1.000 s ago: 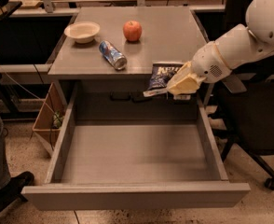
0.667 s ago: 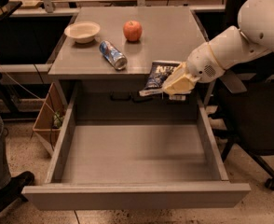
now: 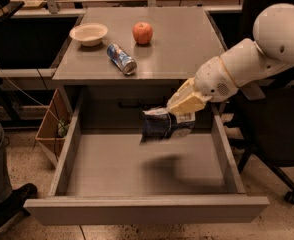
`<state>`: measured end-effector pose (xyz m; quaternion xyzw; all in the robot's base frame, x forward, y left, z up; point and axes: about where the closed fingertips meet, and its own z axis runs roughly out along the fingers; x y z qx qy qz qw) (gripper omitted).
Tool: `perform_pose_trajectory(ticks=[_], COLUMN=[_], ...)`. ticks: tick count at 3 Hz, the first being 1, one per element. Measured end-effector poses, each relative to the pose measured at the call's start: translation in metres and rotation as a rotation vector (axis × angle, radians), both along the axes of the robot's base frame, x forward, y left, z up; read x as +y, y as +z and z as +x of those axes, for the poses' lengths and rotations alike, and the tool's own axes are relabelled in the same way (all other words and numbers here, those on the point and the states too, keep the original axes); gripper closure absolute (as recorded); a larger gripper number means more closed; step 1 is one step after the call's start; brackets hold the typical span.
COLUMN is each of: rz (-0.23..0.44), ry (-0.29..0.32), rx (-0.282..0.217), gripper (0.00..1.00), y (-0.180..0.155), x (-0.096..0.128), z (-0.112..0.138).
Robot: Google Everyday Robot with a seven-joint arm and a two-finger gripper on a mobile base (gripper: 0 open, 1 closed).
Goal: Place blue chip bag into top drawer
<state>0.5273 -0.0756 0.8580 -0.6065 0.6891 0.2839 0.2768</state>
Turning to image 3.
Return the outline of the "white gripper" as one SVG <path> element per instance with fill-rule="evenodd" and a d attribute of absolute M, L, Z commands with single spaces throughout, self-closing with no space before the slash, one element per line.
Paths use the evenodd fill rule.
<path fill-rule="evenodd" d="M 176 116 L 194 113 L 203 110 L 209 101 L 223 102 L 237 92 L 234 79 L 222 59 L 216 56 L 198 69 L 195 79 L 189 78 L 179 87 L 167 107 Z"/>

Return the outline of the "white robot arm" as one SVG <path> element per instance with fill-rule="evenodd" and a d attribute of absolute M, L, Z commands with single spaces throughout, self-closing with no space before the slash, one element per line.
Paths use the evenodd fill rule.
<path fill-rule="evenodd" d="M 175 116 L 202 110 L 207 102 L 222 102 L 248 83 L 294 67 L 294 5 L 264 9 L 246 38 L 200 66 L 195 76 L 169 99 L 166 109 Z"/>

